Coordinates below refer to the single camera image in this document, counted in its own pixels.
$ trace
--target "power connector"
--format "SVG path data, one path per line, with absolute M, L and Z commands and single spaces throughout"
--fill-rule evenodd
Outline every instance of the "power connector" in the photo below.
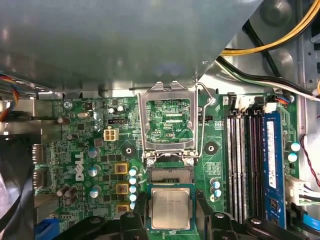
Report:
M 293 176 L 285 176 L 285 198 L 289 203 L 294 203 L 297 206 L 306 206 L 307 203 L 301 203 L 300 194 L 305 185 L 310 187 L 308 181 L 295 178 Z

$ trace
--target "power supply cable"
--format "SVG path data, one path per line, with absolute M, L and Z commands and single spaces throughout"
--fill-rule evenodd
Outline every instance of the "power supply cable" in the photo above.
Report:
M 254 47 L 249 49 L 225 49 L 222 51 L 222 56 L 239 56 L 239 55 L 247 55 L 259 53 L 262 51 L 270 51 L 276 48 L 283 46 L 284 44 L 290 43 L 291 41 L 296 40 L 299 36 L 301 36 L 304 31 L 311 25 L 313 20 L 316 18 L 318 12 L 320 10 L 320 0 L 315 0 L 311 5 L 308 12 L 302 18 L 302 20 L 284 37 L 280 38 L 277 41 L 272 43 Z

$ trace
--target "capacitor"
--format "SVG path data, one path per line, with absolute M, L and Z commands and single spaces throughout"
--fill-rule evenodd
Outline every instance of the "capacitor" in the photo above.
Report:
M 130 170 L 129 170 L 129 176 L 130 177 L 133 177 L 137 175 L 137 168 L 135 166 L 131 167 Z
M 286 151 L 286 152 L 284 152 L 284 156 L 285 156 L 286 159 L 288 159 L 288 161 L 290 163 L 294 163 L 295 161 L 298 160 L 298 156 L 294 152 L 289 153 L 289 152 Z
M 115 112 L 116 112 L 116 110 L 115 110 L 113 107 L 110 107 L 110 108 L 108 109 L 108 113 L 109 113 L 109 114 L 115 114 Z
M 288 141 L 285 144 L 285 149 L 288 151 L 299 152 L 301 149 L 301 146 L 298 142 Z
M 58 189 L 58 191 L 56 191 L 56 195 L 58 197 L 62 197 L 69 188 L 70 188 L 69 185 L 67 184 L 63 185 Z
M 77 193 L 77 191 L 78 191 L 77 187 L 72 186 L 64 193 L 64 196 L 66 198 L 72 198 Z
M 101 171 L 101 167 L 99 165 L 94 165 L 88 171 L 89 172 L 89 176 L 90 177 L 95 177 L 100 173 L 100 171 Z
M 131 202 L 135 202 L 135 201 L 137 200 L 137 195 L 135 195 L 135 194 L 130 194 L 129 200 L 130 200 Z
M 132 176 L 129 178 L 129 183 L 131 185 L 135 185 L 137 183 L 137 178 L 135 176 Z
M 221 190 L 217 189 L 217 190 L 214 191 L 214 196 L 215 196 L 216 198 L 221 197 L 221 195 L 222 195 Z
M 96 199 L 99 196 L 99 193 L 101 193 L 101 187 L 99 186 L 94 186 L 90 192 L 89 195 L 91 198 Z
M 57 119 L 57 123 L 61 125 L 69 125 L 71 123 L 70 118 L 61 116 Z
M 220 188 L 220 186 L 221 186 L 220 182 L 217 181 L 215 178 L 211 178 L 211 179 L 210 179 L 210 185 L 211 185 L 212 187 L 214 187 L 215 189 L 218 189 L 218 188 Z
M 130 203 L 130 209 L 131 209 L 131 210 L 134 210 L 134 209 L 135 209 L 135 206 L 136 206 L 136 203 L 135 203 L 135 202 Z
M 78 196 L 74 195 L 71 198 L 65 198 L 64 199 L 64 203 L 67 206 L 71 206 L 72 204 L 74 204 L 76 201 L 78 200 Z
M 74 141 L 74 140 L 77 140 L 78 138 L 79 138 L 79 135 L 76 134 L 76 133 L 68 134 L 68 135 L 66 136 L 66 139 L 67 139 L 68 141 Z
M 136 193 L 137 192 L 137 187 L 134 186 L 134 185 L 130 186 L 129 187 L 129 192 L 132 193 L 132 194 Z
M 126 109 L 125 109 L 124 106 L 118 105 L 118 106 L 116 107 L 116 110 L 118 111 L 118 113 L 124 113 Z
M 99 154 L 100 154 L 100 148 L 98 148 L 98 147 L 93 147 L 93 148 L 88 150 L 89 158 L 95 158 Z
M 218 189 L 218 188 L 220 188 L 220 182 L 218 182 L 218 181 L 214 181 L 212 184 L 212 187 L 214 187 L 215 189 Z

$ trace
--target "blue ram stick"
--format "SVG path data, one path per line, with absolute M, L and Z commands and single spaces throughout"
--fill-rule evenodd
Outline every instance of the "blue ram stick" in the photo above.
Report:
M 262 117 L 265 218 L 286 228 L 282 119 L 278 111 Z

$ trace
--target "white wire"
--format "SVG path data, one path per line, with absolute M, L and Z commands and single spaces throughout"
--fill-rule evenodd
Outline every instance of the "white wire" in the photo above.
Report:
M 238 80 L 238 81 L 242 81 L 242 77 L 238 76 L 236 73 L 231 73 L 230 70 L 228 70 L 226 67 L 224 67 L 222 64 L 220 64 L 219 62 L 215 61 L 215 63 L 224 71 L 226 72 L 229 76 L 231 76 L 233 79 L 235 80 Z M 251 84 L 255 84 L 255 81 L 253 80 L 249 80 L 247 79 L 247 81 Z M 320 102 L 320 98 L 316 98 L 315 95 L 308 95 L 308 94 L 305 94 L 303 92 L 300 92 L 300 91 L 297 91 L 296 89 L 292 88 L 292 87 L 289 87 L 289 86 L 286 86 L 286 85 L 283 85 L 283 84 L 280 84 L 280 83 L 275 83 L 275 82 L 268 82 L 268 81 L 259 81 L 257 82 L 257 84 L 263 84 L 263 85 L 267 85 L 267 86 L 271 86 L 271 87 L 276 87 L 278 89 L 284 89 L 284 90 L 288 90 L 289 92 L 292 92 L 292 93 L 295 93 L 297 95 L 300 95 L 306 99 L 309 99 L 311 101 L 317 101 L 317 102 Z

